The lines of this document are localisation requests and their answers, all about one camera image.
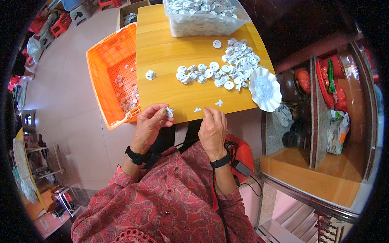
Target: white plastic basket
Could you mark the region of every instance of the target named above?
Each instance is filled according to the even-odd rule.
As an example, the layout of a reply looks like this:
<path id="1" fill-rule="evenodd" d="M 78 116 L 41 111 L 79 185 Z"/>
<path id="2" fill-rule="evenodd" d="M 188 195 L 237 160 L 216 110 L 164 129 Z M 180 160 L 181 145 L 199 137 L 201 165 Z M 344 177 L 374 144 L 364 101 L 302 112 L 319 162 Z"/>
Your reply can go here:
<path id="1" fill-rule="evenodd" d="M 251 18 L 237 0 L 230 0 L 235 5 L 237 18 L 212 14 L 171 14 L 168 3 L 174 0 L 163 0 L 165 14 L 169 17 L 172 37 L 189 36 L 222 36 L 228 37 Z"/>

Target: white paper bowl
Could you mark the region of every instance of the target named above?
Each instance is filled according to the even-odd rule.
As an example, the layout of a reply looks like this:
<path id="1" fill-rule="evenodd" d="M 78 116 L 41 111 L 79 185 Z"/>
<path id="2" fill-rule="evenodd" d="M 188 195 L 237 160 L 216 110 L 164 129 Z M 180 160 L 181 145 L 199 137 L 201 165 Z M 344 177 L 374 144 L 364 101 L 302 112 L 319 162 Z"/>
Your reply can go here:
<path id="1" fill-rule="evenodd" d="M 255 91 L 255 84 L 254 80 L 257 76 L 265 76 L 267 77 L 270 82 L 273 84 L 273 98 L 268 100 L 266 103 L 262 103 L 257 95 L 257 92 Z M 281 104 L 281 92 L 280 92 L 280 84 L 277 82 L 277 79 L 274 74 L 270 73 L 270 71 L 266 68 L 256 68 L 249 77 L 249 90 L 251 92 L 252 100 L 257 103 L 258 107 L 261 110 L 267 111 L 267 112 L 273 112 L 275 111 Z"/>

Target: wrist strap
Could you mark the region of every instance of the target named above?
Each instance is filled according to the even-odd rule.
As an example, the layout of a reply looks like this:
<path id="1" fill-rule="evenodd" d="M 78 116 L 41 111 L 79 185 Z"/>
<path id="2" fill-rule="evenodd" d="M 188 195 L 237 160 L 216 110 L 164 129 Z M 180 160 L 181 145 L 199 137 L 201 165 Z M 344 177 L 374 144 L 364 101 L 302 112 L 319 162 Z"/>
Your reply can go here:
<path id="1" fill-rule="evenodd" d="M 125 153 L 131 158 L 132 163 L 134 164 L 142 165 L 147 162 L 148 156 L 134 153 L 129 146 L 127 147 Z"/>
<path id="2" fill-rule="evenodd" d="M 224 156 L 223 158 L 218 159 L 218 160 L 216 160 L 214 162 L 211 162 L 211 166 L 212 166 L 212 168 L 219 168 L 219 167 L 222 167 L 225 164 L 228 164 L 230 161 L 231 161 L 231 157 L 227 153 L 227 155 Z"/>

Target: staircase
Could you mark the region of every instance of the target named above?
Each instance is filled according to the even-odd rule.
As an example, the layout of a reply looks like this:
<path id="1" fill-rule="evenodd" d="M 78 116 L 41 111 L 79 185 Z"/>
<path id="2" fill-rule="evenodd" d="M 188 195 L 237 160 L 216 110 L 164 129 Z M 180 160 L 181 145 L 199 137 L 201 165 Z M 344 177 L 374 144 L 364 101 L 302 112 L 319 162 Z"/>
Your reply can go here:
<path id="1" fill-rule="evenodd" d="M 314 209 L 297 201 L 277 219 L 270 219 L 260 225 L 256 232 L 265 242 L 317 243 L 319 231 Z"/>

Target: plastic bin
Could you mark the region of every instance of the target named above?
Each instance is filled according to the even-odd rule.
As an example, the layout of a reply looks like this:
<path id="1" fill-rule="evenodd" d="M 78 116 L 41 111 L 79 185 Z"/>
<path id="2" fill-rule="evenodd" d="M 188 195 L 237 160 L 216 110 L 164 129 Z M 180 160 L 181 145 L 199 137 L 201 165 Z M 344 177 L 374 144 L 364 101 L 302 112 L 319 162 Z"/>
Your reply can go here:
<path id="1" fill-rule="evenodd" d="M 138 106 L 126 114 L 123 114 L 120 107 L 123 97 L 129 95 L 132 99 L 132 92 L 138 83 L 135 64 L 136 33 L 136 23 L 129 24 L 105 37 L 86 52 L 93 91 L 109 130 L 122 123 L 136 121 L 136 116 L 140 113 L 139 100 Z M 118 75 L 123 77 L 122 87 L 115 83 Z"/>
<path id="2" fill-rule="evenodd" d="M 171 14 L 167 4 L 173 0 L 163 0 L 165 14 L 169 17 L 172 37 L 223 36 L 228 37 L 245 23 L 251 22 L 246 10 L 237 0 L 230 0 L 237 8 L 237 18 L 212 14 Z"/>

